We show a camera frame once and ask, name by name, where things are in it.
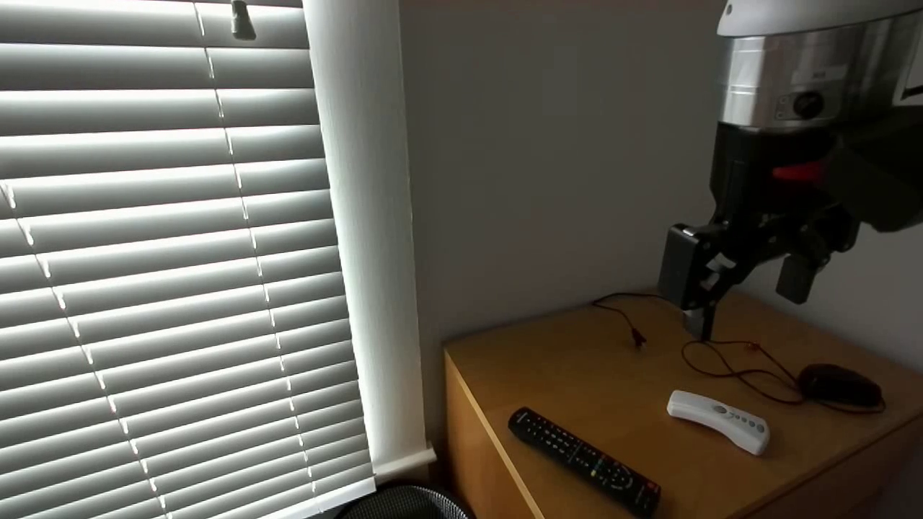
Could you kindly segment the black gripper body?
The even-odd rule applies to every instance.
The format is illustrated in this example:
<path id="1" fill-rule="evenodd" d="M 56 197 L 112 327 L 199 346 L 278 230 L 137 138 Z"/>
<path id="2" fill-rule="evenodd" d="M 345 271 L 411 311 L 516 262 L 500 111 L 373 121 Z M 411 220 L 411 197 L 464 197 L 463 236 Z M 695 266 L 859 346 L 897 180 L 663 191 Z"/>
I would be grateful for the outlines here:
<path id="1" fill-rule="evenodd" d="M 857 220 L 820 187 L 838 138 L 829 131 L 717 134 L 708 225 L 672 225 L 658 291 L 685 311 L 718 301 L 763 262 L 812 253 L 829 266 L 857 236 Z"/>

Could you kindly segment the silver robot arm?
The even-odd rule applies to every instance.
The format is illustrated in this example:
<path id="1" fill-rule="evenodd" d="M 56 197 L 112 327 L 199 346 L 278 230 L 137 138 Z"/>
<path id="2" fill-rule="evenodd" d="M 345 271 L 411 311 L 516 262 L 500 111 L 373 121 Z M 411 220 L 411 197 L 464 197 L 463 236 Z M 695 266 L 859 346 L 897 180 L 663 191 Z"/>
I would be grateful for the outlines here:
<path id="1" fill-rule="evenodd" d="M 767 259 L 812 295 L 859 227 L 923 223 L 923 111 L 907 82 L 923 0 L 727 0 L 708 225 L 666 233 L 658 291 L 708 340 L 718 301 Z"/>

